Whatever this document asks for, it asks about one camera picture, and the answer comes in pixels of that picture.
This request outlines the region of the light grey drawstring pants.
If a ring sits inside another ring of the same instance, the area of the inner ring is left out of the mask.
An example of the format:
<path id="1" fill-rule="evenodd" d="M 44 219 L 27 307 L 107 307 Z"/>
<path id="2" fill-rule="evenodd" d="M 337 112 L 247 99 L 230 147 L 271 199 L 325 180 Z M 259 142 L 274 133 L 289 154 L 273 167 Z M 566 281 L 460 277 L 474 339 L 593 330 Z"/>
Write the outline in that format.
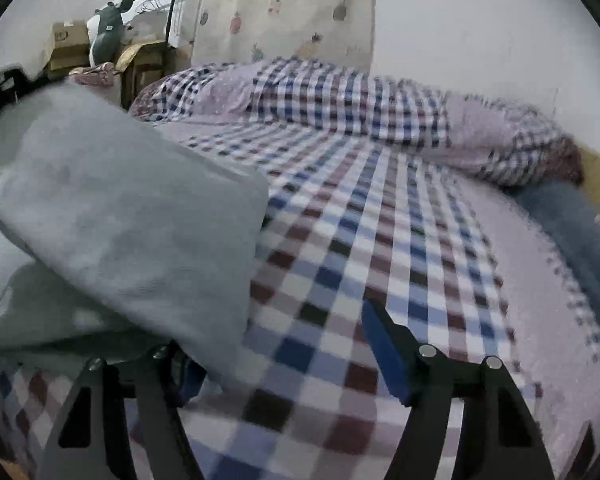
<path id="1" fill-rule="evenodd" d="M 70 373 L 175 342 L 236 379 L 268 204 L 251 167 L 76 84 L 0 113 L 0 353 Z"/>

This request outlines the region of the checkered purple bed sheet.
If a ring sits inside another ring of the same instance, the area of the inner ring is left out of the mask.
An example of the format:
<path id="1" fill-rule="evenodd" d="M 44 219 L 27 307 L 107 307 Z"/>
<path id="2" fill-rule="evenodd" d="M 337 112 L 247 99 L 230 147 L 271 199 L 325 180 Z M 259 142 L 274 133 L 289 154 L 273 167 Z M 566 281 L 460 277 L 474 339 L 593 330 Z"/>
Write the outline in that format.
<path id="1" fill-rule="evenodd" d="M 386 472 L 407 410 L 364 336 L 365 300 L 452 359 L 500 358 L 558 476 L 600 453 L 600 326 L 554 240 L 499 185 L 366 136 L 146 125 L 268 182 L 236 379 L 211 377 L 182 413 L 208 478 Z M 0 445 L 27 474 L 87 359 L 59 373 L 0 353 Z"/>

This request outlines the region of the blue fox print pillow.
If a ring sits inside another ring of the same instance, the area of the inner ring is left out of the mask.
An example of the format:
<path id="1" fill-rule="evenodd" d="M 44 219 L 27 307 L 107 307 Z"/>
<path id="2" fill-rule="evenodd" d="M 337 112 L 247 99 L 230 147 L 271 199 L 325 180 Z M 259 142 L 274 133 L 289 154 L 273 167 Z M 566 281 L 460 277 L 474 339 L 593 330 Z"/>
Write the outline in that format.
<path id="1" fill-rule="evenodd" d="M 600 326 L 600 224 L 595 221 L 600 208 L 564 181 L 516 188 L 512 196 L 554 240 Z"/>

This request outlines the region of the pink crumpled cloth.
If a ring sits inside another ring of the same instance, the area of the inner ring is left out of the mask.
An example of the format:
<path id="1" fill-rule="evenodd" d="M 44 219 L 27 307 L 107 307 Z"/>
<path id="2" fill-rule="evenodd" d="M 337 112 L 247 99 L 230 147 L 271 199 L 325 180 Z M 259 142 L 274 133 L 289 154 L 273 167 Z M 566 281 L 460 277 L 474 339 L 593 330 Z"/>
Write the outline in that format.
<path id="1" fill-rule="evenodd" d="M 94 67 L 77 67 L 69 73 L 69 78 L 76 84 L 99 88 L 111 88 L 116 76 L 116 66 L 111 62 Z"/>

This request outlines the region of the top cardboard box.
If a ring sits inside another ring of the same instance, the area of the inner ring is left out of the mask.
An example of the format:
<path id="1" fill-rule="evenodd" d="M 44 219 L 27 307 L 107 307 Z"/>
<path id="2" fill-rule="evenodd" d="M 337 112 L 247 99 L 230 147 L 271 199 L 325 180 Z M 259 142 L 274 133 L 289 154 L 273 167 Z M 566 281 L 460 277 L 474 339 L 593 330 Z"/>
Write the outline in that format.
<path id="1" fill-rule="evenodd" d="M 91 43 L 84 21 L 56 22 L 43 53 L 43 68 L 51 73 L 68 73 L 90 65 Z"/>

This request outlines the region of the rolled checkered purple quilt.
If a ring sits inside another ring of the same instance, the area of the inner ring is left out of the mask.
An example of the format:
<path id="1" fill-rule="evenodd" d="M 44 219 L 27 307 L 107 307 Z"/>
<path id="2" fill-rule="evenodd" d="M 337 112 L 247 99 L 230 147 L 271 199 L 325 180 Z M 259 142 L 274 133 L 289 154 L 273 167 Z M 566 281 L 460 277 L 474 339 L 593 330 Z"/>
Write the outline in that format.
<path id="1" fill-rule="evenodd" d="M 197 65 L 140 92 L 144 122 L 286 122 L 403 148 L 501 186 L 584 180 L 576 142 L 536 107 L 301 58 Z"/>

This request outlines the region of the grey white plush toy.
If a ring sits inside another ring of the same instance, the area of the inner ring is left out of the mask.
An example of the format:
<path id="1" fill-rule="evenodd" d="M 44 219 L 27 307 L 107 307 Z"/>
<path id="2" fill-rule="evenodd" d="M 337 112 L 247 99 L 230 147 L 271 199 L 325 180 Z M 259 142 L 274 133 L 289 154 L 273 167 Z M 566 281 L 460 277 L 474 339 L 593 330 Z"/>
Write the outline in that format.
<path id="1" fill-rule="evenodd" d="M 90 65 L 99 66 L 112 62 L 124 37 L 122 15 L 128 12 L 134 0 L 114 0 L 107 2 L 86 22 L 90 40 Z"/>

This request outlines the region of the pineapple print curtain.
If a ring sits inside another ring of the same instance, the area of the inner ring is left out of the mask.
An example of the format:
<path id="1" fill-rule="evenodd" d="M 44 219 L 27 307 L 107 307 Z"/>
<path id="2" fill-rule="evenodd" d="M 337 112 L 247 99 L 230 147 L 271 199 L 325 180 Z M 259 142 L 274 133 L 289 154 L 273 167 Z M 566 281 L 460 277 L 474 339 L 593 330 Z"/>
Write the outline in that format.
<path id="1" fill-rule="evenodd" d="M 181 47 L 192 64 L 317 58 L 369 70 L 375 0 L 186 0 Z"/>

